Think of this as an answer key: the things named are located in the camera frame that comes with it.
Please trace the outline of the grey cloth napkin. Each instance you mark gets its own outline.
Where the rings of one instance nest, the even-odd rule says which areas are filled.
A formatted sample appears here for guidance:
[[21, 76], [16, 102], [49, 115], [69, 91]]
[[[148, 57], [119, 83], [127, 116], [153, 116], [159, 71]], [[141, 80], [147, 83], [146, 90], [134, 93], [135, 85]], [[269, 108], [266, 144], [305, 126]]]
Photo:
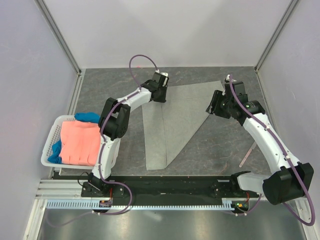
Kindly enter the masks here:
[[165, 169], [209, 116], [206, 112], [220, 81], [170, 86], [166, 102], [142, 105], [146, 169]]

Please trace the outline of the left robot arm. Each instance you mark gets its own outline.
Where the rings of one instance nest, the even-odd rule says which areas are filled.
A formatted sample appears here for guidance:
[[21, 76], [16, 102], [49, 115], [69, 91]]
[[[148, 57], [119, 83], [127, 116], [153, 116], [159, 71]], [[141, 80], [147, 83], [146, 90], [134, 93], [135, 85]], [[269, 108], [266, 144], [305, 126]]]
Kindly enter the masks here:
[[129, 127], [131, 112], [149, 102], [165, 103], [169, 75], [156, 70], [151, 79], [144, 82], [132, 93], [115, 99], [108, 98], [100, 115], [100, 148], [96, 164], [83, 183], [81, 195], [87, 197], [91, 191], [99, 197], [106, 196], [112, 184], [111, 176], [121, 143]]

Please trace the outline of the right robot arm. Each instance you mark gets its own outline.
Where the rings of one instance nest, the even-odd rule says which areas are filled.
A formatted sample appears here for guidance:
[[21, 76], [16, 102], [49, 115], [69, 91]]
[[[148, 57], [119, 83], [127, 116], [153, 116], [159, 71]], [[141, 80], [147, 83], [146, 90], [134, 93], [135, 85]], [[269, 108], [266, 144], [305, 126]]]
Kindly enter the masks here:
[[250, 171], [232, 175], [229, 191], [235, 197], [246, 191], [265, 195], [278, 205], [304, 197], [313, 178], [310, 163], [301, 163], [275, 133], [266, 111], [257, 100], [250, 101], [242, 81], [224, 79], [223, 90], [215, 90], [206, 112], [225, 119], [234, 118], [252, 136], [263, 153], [271, 174]]

